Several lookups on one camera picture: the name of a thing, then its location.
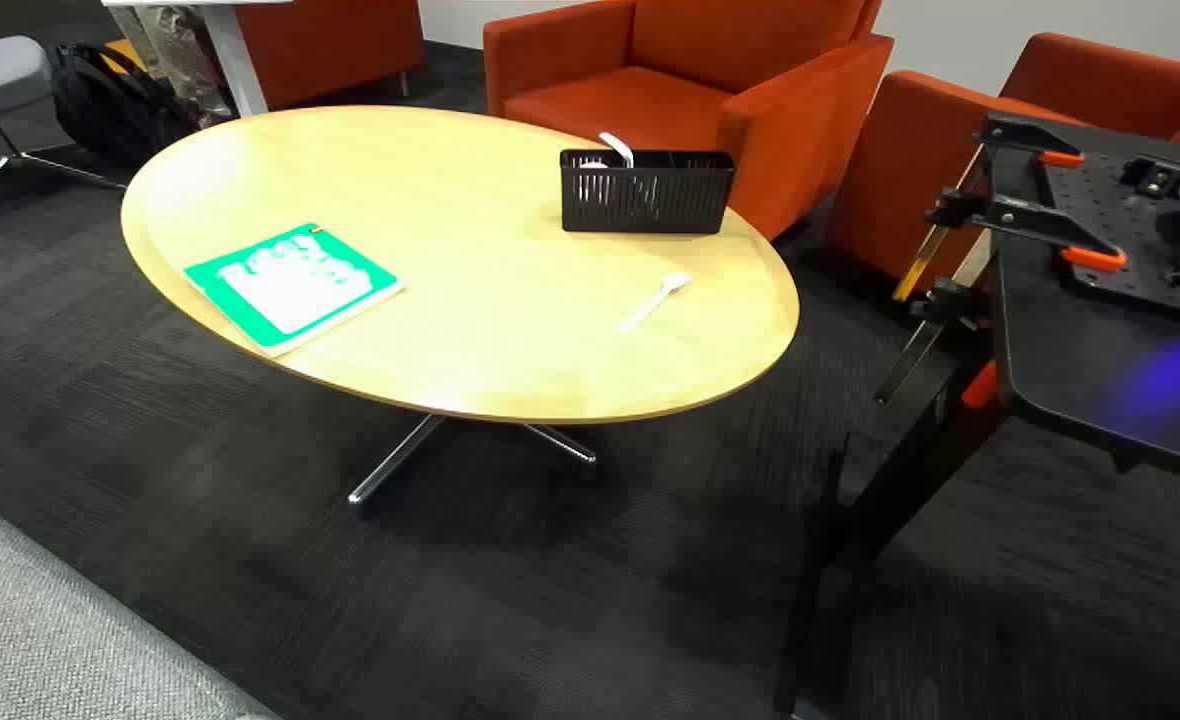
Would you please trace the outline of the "black mesh organizer box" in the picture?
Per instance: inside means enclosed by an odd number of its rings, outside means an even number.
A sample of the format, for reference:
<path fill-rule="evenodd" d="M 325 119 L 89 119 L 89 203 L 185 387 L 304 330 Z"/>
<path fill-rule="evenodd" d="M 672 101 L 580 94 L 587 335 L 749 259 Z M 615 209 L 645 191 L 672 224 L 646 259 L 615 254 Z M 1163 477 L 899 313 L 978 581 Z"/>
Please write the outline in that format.
<path fill-rule="evenodd" d="M 561 222 L 566 233 L 715 233 L 736 165 L 725 153 L 561 153 Z"/>

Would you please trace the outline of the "oval wooden coffee table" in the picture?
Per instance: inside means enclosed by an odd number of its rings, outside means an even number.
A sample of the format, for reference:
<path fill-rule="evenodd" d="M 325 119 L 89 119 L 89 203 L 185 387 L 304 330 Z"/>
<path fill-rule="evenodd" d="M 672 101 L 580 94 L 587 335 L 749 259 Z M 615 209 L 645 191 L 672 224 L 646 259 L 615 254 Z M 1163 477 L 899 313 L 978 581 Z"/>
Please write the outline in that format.
<path fill-rule="evenodd" d="M 156 153 L 121 201 L 140 276 L 220 341 L 185 276 L 297 224 L 318 224 L 401 276 L 401 293 L 268 352 L 283 373 L 415 417 L 354 480 L 389 480 L 449 422 L 516 426 L 566 456 L 580 426 L 700 410 L 763 378 L 797 335 L 799 293 L 743 222 L 711 238 L 566 233 L 552 129 L 439 107 L 297 107 L 229 119 Z M 615 324 L 663 276 L 692 286 L 639 330 Z"/>

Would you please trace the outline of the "white utensil in organizer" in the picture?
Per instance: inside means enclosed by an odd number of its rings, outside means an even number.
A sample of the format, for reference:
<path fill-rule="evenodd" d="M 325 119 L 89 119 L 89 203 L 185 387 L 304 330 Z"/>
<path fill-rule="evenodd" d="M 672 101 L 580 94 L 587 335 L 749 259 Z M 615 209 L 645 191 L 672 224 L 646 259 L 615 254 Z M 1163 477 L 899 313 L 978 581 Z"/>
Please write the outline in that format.
<path fill-rule="evenodd" d="M 625 144 L 615 131 L 595 131 L 595 138 L 625 160 L 625 167 L 636 167 L 631 144 Z"/>

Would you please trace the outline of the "green and white paper sheet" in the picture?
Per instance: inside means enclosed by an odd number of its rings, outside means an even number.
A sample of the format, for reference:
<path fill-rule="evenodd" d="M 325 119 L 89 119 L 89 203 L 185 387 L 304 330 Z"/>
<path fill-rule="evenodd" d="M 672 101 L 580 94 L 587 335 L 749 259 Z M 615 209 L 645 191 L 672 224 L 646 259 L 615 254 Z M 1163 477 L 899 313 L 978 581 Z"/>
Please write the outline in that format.
<path fill-rule="evenodd" d="M 255 349 L 280 352 L 401 293 L 401 276 L 318 224 L 185 267 L 189 286 Z"/>

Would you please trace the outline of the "black orange clamp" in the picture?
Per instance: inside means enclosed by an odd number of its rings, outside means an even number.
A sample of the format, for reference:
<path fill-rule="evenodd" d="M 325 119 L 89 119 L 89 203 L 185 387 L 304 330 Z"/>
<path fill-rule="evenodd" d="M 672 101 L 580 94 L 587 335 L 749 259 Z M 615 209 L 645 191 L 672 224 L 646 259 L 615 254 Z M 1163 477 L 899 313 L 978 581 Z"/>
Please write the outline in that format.
<path fill-rule="evenodd" d="M 1016 201 L 1016 197 L 978 197 L 978 191 L 942 191 L 926 212 L 926 233 L 919 240 L 916 259 L 926 264 L 942 238 L 965 224 L 1013 230 L 1030 233 L 1052 244 L 1070 267 L 1093 272 L 1125 272 L 1127 254 L 1119 244 L 1101 240 L 1078 222 L 1061 209 Z"/>

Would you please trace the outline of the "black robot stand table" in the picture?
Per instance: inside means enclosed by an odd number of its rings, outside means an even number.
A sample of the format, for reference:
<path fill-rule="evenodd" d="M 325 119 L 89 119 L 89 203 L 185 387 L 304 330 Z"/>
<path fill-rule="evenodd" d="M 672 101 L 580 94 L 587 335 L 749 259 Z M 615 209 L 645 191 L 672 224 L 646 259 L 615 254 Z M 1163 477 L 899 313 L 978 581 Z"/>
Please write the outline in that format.
<path fill-rule="evenodd" d="M 978 197 L 1061 209 L 1119 244 L 1127 267 L 1070 267 L 1040 238 L 983 224 L 990 341 L 942 381 L 860 495 L 822 500 L 814 564 L 792 605 L 775 675 L 784 720 L 834 720 L 847 607 L 865 574 L 1000 426 L 1029 422 L 1125 470 L 1180 477 L 1180 144 L 1002 119 L 990 131 L 1007 131 L 1020 153 L 997 160 Z"/>

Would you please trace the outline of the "black backpack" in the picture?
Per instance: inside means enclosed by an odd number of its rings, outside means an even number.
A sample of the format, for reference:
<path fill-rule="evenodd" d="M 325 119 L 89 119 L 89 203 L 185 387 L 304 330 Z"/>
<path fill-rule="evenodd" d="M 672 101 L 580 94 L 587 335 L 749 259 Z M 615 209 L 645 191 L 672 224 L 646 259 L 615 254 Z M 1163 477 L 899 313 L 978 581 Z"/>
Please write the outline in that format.
<path fill-rule="evenodd" d="M 51 54 L 61 129 L 110 167 L 140 167 L 196 129 L 174 94 L 106 45 Z"/>

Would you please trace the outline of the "grey chair with metal legs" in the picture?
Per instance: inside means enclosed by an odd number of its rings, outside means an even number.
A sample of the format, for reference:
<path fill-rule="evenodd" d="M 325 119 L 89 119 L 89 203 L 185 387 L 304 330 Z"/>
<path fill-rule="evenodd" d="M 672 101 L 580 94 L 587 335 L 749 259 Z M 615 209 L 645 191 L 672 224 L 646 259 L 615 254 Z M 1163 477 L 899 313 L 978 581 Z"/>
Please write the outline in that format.
<path fill-rule="evenodd" d="M 49 54 L 30 40 L 30 36 L 0 36 L 0 116 L 16 112 L 22 103 L 41 103 L 51 96 L 51 65 Z M 105 184 L 110 190 L 110 177 L 78 167 L 78 165 L 63 165 L 49 153 L 27 153 L 19 150 L 2 126 L 0 126 L 0 172 L 19 167 L 19 165 L 35 165 L 71 181 L 89 181 L 89 184 Z"/>

